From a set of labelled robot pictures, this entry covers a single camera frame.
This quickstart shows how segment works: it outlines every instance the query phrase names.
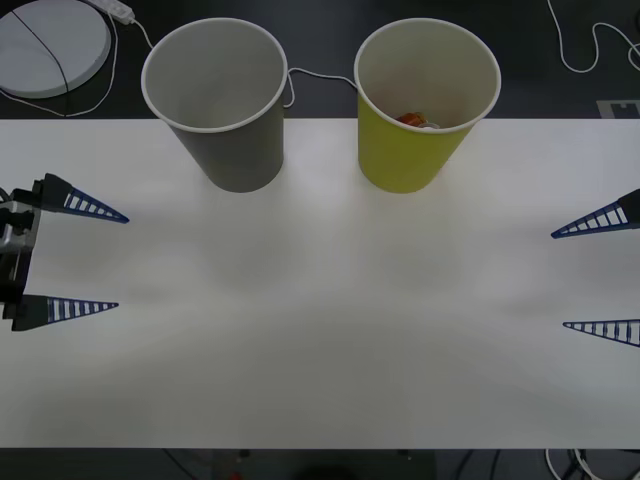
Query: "white cable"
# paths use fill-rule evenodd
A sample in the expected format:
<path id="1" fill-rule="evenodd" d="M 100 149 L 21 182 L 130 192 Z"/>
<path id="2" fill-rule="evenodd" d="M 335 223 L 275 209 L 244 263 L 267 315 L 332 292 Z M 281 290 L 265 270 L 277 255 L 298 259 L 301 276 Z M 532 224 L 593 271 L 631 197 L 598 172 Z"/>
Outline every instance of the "white cable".
<path id="1" fill-rule="evenodd" d="M 102 104 L 102 102 L 104 102 L 106 100 L 106 98 L 109 96 L 109 92 L 111 92 L 111 87 L 113 86 L 113 79 L 116 76 L 116 59 L 118 57 L 118 30 L 116 30 L 116 24 L 113 22 L 113 17 L 111 16 L 111 14 L 109 12 L 107 12 L 107 16 L 109 17 L 109 20 L 111 20 L 111 26 L 113 27 L 113 34 L 115 36 L 115 43 L 114 43 L 114 47 L 113 47 L 113 65 L 111 66 L 111 80 L 109 81 L 109 88 L 107 88 L 107 92 L 100 99 L 100 101 L 98 103 L 96 103 L 92 108 L 90 108 L 89 110 L 84 110 L 82 112 L 78 112 L 78 113 L 71 113 L 69 115 L 66 115 L 67 118 L 69 118 L 69 117 L 79 117 L 80 115 L 85 115 L 86 113 L 93 112 L 96 108 L 98 108 Z M 3 90 L 0 90 L 0 93 L 2 95 L 4 95 L 5 97 L 7 97 L 9 100 L 13 100 L 14 102 L 18 102 L 18 103 L 23 103 L 25 105 L 29 105 L 30 107 L 37 108 L 38 110 L 43 110 L 45 112 L 52 113 L 54 115 L 57 115 L 58 117 L 65 117 L 65 115 L 62 114 L 62 113 L 58 113 L 58 112 L 55 112 L 55 111 L 50 110 L 48 108 L 41 107 L 40 105 L 36 105 L 34 103 L 27 102 L 27 101 L 22 100 L 20 98 L 16 98 L 13 95 L 7 94 Z"/>
<path id="2" fill-rule="evenodd" d="M 109 80 L 109 88 L 107 88 L 107 92 L 100 99 L 100 101 L 96 103 L 92 108 L 90 108 L 89 110 L 85 110 L 84 112 L 72 113 L 71 115 L 67 115 L 67 117 L 79 117 L 80 115 L 93 112 L 96 108 L 98 108 L 102 104 L 102 102 L 104 102 L 107 99 L 107 97 L 109 96 L 109 93 L 111 92 L 111 87 L 113 86 L 113 79 L 116 78 L 116 59 L 118 57 L 118 30 L 116 29 L 116 24 L 113 22 L 113 17 L 111 16 L 111 14 L 107 12 L 107 16 L 109 17 L 109 20 L 111 20 L 111 26 L 113 27 L 113 35 L 116 39 L 113 47 L 113 64 L 111 65 L 111 80 Z"/>
<path id="3" fill-rule="evenodd" d="M 562 480 L 562 478 L 560 478 L 560 475 L 558 475 L 558 472 L 555 471 L 553 465 L 551 464 L 551 458 L 549 458 L 548 448 L 544 451 L 544 459 L 547 461 L 547 467 L 549 468 L 551 475 L 553 475 L 553 478 L 555 478 L 556 480 Z"/>
<path id="4" fill-rule="evenodd" d="M 311 75 L 312 77 L 328 78 L 330 80 L 343 80 L 347 82 L 349 85 L 351 85 L 353 88 L 355 88 L 356 90 L 358 89 L 358 87 L 356 87 L 356 84 L 353 83 L 353 81 L 349 80 L 347 77 L 341 77 L 339 75 L 322 75 L 320 73 L 310 72 L 309 70 L 305 70 L 304 68 L 298 68 L 298 67 L 290 68 L 289 71 L 287 72 L 287 77 L 289 78 L 289 87 L 291 89 L 291 101 L 287 103 L 284 106 L 284 108 L 290 108 L 296 101 L 296 92 L 293 90 L 293 81 L 291 80 L 291 74 L 294 72 L 302 72 L 302 73 L 306 73 L 307 75 Z"/>
<path id="5" fill-rule="evenodd" d="M 582 467 L 582 469 L 584 470 L 584 473 L 586 473 L 591 480 L 602 480 L 602 478 L 593 474 L 593 472 L 589 468 L 589 465 L 587 465 L 587 462 L 585 462 L 580 456 L 580 450 L 574 449 L 573 453 L 576 456 L 576 460 L 578 461 L 578 464 Z"/>
<path id="6" fill-rule="evenodd" d="M 147 41 L 147 45 L 149 45 L 149 48 L 153 50 L 153 43 L 151 43 L 151 40 L 149 40 L 149 35 L 147 35 L 147 31 L 144 29 L 142 24 L 135 18 L 131 19 L 131 23 L 135 23 L 140 28 L 140 30 L 142 30 L 142 34 L 144 35 L 144 39 Z"/>
<path id="7" fill-rule="evenodd" d="M 575 73 L 587 73 L 593 70 L 594 68 L 596 68 L 596 65 L 598 64 L 598 60 L 600 60 L 600 46 L 598 45 L 596 27 L 609 27 L 613 31 L 617 32 L 630 45 L 629 51 L 627 52 L 627 58 L 629 59 L 629 63 L 631 64 L 631 66 L 640 72 L 640 67 L 638 67 L 638 65 L 636 65 L 633 59 L 631 58 L 633 52 L 635 52 L 636 55 L 638 56 L 638 59 L 640 59 L 640 50 L 638 50 L 637 48 L 640 46 L 640 43 L 634 44 L 631 40 L 629 40 L 629 37 L 627 37 L 624 33 L 622 33 L 622 31 L 620 31 L 618 28 L 608 23 L 602 23 L 602 22 L 594 23 L 593 26 L 591 27 L 591 33 L 593 34 L 593 41 L 596 46 L 596 58 L 593 60 L 593 65 L 591 65 L 589 68 L 585 70 L 578 70 L 576 68 L 569 66 L 567 61 L 564 59 L 564 45 L 562 44 L 562 31 L 560 30 L 560 24 L 558 23 L 556 14 L 553 11 L 553 7 L 551 6 L 551 0 L 547 0 L 547 5 L 549 6 L 549 12 L 551 12 L 553 21 L 556 24 L 556 30 L 558 30 L 558 40 L 560 42 L 560 59 L 562 60 L 562 63 L 564 64 L 564 66 L 567 67 L 569 70 Z"/>

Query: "dark floor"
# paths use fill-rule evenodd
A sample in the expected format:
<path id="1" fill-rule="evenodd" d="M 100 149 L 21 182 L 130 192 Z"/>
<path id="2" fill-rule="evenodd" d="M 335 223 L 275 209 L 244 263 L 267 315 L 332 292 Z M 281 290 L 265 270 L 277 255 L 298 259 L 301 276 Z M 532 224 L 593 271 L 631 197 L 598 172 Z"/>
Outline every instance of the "dark floor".
<path id="1" fill-rule="evenodd" d="M 359 480 L 449 480 L 466 450 L 417 451 L 410 459 L 395 451 L 252 451 L 237 463 L 237 451 L 171 450 L 199 480 L 229 480 L 234 471 L 242 480 L 288 480 L 308 465 L 340 464 L 351 468 Z M 489 480 L 495 450 L 478 450 L 471 456 L 460 480 Z M 606 479 L 628 479 L 640 468 L 640 455 L 615 450 L 587 453 L 594 474 Z M 566 451 L 552 451 L 552 461 L 562 475 Z M 433 476 L 435 463 L 436 476 Z M 10 480 L 189 480 L 161 450 L 76 449 L 0 450 L 0 478 Z M 495 480 L 551 480 L 543 451 L 502 451 Z"/>
<path id="2" fill-rule="evenodd" d="M 552 0 L 562 25 L 565 53 L 575 68 L 594 58 L 591 25 L 609 22 L 640 42 L 637 0 Z M 26 0 L 0 2 L 0 15 Z M 175 28 L 206 17 L 255 22 L 282 44 L 291 67 L 353 76 L 356 52 L 377 28 L 402 18 L 433 17 L 457 23 L 493 50 L 503 74 L 500 99 L 490 116 L 498 118 L 599 118 L 598 100 L 639 100 L 640 72 L 627 60 L 627 44 L 601 29 L 601 58 L 588 74 L 561 63 L 558 38 L 546 0 L 127 0 L 153 42 Z M 134 25 L 117 24 L 120 52 L 109 98 L 84 118 L 151 118 L 140 91 L 140 72 L 149 51 Z M 111 57 L 87 84 L 71 93 L 70 111 L 89 108 L 109 83 Z M 292 118 L 355 117 L 356 96 L 346 83 L 305 75 L 295 77 L 297 101 Z M 43 106 L 64 110 L 54 98 Z M 637 109 L 620 115 L 640 117 Z M 51 118 L 34 108 L 0 97 L 0 118 Z"/>

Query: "food in cup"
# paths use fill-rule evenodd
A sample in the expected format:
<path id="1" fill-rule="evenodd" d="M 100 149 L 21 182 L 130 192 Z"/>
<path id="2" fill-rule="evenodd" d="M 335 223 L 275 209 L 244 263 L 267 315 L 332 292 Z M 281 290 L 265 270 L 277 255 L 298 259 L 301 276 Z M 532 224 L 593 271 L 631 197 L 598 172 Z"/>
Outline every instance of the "food in cup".
<path id="1" fill-rule="evenodd" d="M 427 117 L 424 116 L 422 112 L 409 112 L 404 115 L 400 115 L 396 118 L 400 123 L 404 123 L 406 125 L 410 125 L 412 127 L 418 128 L 440 128 L 439 125 L 435 123 L 431 123 L 427 120 Z"/>

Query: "orange object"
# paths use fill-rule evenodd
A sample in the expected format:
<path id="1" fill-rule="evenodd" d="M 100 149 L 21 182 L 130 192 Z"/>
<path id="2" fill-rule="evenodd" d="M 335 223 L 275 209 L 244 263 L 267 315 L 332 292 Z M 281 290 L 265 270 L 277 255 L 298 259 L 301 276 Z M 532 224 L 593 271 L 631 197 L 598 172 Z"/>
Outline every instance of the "orange object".
<path id="1" fill-rule="evenodd" d="M 405 113 L 404 115 L 396 118 L 396 120 L 412 127 L 420 127 L 421 125 L 427 123 L 427 119 L 420 112 Z"/>

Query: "cup rim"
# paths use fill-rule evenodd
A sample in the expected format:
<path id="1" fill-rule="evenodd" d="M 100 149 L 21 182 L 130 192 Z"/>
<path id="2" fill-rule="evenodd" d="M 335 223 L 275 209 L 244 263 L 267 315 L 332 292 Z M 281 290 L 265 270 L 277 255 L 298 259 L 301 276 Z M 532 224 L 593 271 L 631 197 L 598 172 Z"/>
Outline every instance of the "cup rim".
<path id="1" fill-rule="evenodd" d="M 280 86 L 278 87 L 278 91 L 273 96 L 273 98 L 269 101 L 269 103 L 267 103 L 267 105 L 265 105 L 261 110 L 259 110 L 255 114 L 251 115 L 250 117 L 245 118 L 244 120 L 242 120 L 240 122 L 233 123 L 231 125 L 225 125 L 224 127 L 190 127 L 188 125 L 183 125 L 181 123 L 178 123 L 175 120 L 171 120 L 170 118 L 168 118 L 166 115 L 164 115 L 162 112 L 160 112 L 155 107 L 155 105 L 153 104 L 153 102 L 149 98 L 149 93 L 147 92 L 147 86 L 146 86 L 147 70 L 149 68 L 149 64 L 150 64 L 151 60 L 157 54 L 159 49 L 166 42 L 171 40 L 172 37 L 177 35 L 182 30 L 187 30 L 187 29 L 192 28 L 193 26 L 201 24 L 201 23 L 238 23 L 238 24 L 242 24 L 242 25 L 245 25 L 247 27 L 253 28 L 255 30 L 258 30 L 259 32 L 261 32 L 264 35 L 266 35 L 266 37 L 273 42 L 273 44 L 276 46 L 276 49 L 280 53 L 280 57 L 282 58 L 282 67 L 283 67 L 283 69 L 282 69 L 282 80 L 280 81 Z M 243 126 L 245 126 L 245 125 L 257 120 L 262 115 L 267 113 L 271 109 L 271 107 L 273 107 L 273 105 L 280 99 L 280 97 L 282 95 L 282 92 L 284 91 L 284 87 L 285 87 L 285 85 L 287 83 L 287 72 L 288 71 L 289 71 L 289 65 L 287 64 L 287 57 L 286 57 L 286 55 L 284 53 L 284 49 L 282 48 L 282 45 L 280 45 L 280 42 L 278 42 L 276 37 L 274 37 L 266 29 L 262 28 L 259 25 L 256 25 L 255 23 L 248 22 L 246 20 L 240 20 L 238 18 L 228 18 L 228 17 L 205 18 L 205 19 L 202 19 L 202 20 L 196 20 L 195 22 L 187 23 L 185 25 L 182 25 L 179 28 L 176 28 L 172 32 L 168 33 L 162 40 L 160 40 L 153 47 L 153 49 L 151 50 L 149 55 L 147 55 L 147 59 L 145 60 L 144 66 L 142 67 L 142 74 L 140 76 L 140 84 L 141 84 L 141 87 L 142 87 L 142 96 L 144 97 L 144 101 L 147 103 L 147 106 L 151 109 L 151 111 L 154 113 L 154 115 L 156 117 L 158 117 L 159 119 L 163 120 L 164 122 L 166 122 L 170 126 L 175 127 L 178 130 L 183 130 L 185 132 L 221 133 L 221 132 L 228 132 L 230 130 L 235 130 L 235 129 L 238 129 L 240 127 L 243 127 Z"/>
<path id="2" fill-rule="evenodd" d="M 364 91 L 364 88 L 362 88 L 362 85 L 360 84 L 360 75 L 358 73 L 358 66 L 360 65 L 360 57 L 362 56 L 363 52 L 365 51 L 369 43 L 371 43 L 371 41 L 374 38 L 376 38 L 378 35 L 380 35 L 382 32 L 390 28 L 393 28 L 395 26 L 398 26 L 401 24 L 408 24 L 408 23 L 438 23 L 441 25 L 452 27 L 453 29 L 458 30 L 463 34 L 467 35 L 468 37 L 470 37 L 487 53 L 494 67 L 494 71 L 496 72 L 496 90 L 487 108 L 485 108 L 478 116 L 476 116 L 475 118 L 472 118 L 468 122 L 465 122 L 461 125 L 456 125 L 455 127 L 450 127 L 450 128 L 427 129 L 427 128 L 412 127 L 410 125 L 407 125 L 406 123 L 399 122 L 395 118 L 390 117 L 389 115 L 384 113 L 382 110 L 380 110 L 378 107 L 376 107 L 374 103 L 369 99 L 369 97 L 367 97 Z M 360 46 L 360 49 L 358 50 L 358 53 L 356 55 L 355 62 L 353 64 L 353 70 L 354 70 L 353 76 L 355 78 L 356 85 L 358 87 L 358 94 L 366 102 L 369 108 L 371 108 L 383 120 L 397 127 L 404 128 L 405 130 L 409 130 L 410 132 L 422 133 L 424 135 L 446 135 L 448 133 L 459 132 L 460 130 L 465 130 L 467 128 L 472 127 L 475 123 L 477 123 L 478 121 L 486 117 L 487 114 L 493 109 L 496 102 L 498 101 L 498 97 L 500 96 L 500 89 L 502 88 L 502 74 L 500 72 L 500 65 L 498 65 L 498 61 L 496 60 L 496 57 L 493 55 L 493 52 L 487 46 L 487 44 L 485 44 L 482 40 L 480 40 L 480 38 L 477 35 L 470 32 L 466 28 L 463 28 L 460 25 L 456 25 L 455 23 L 447 22 L 445 20 L 438 20 L 436 18 L 405 18 L 403 20 L 397 20 L 395 22 L 388 23 L 383 27 L 380 27 L 378 30 L 376 30 L 371 35 L 369 35 L 367 39 Z"/>

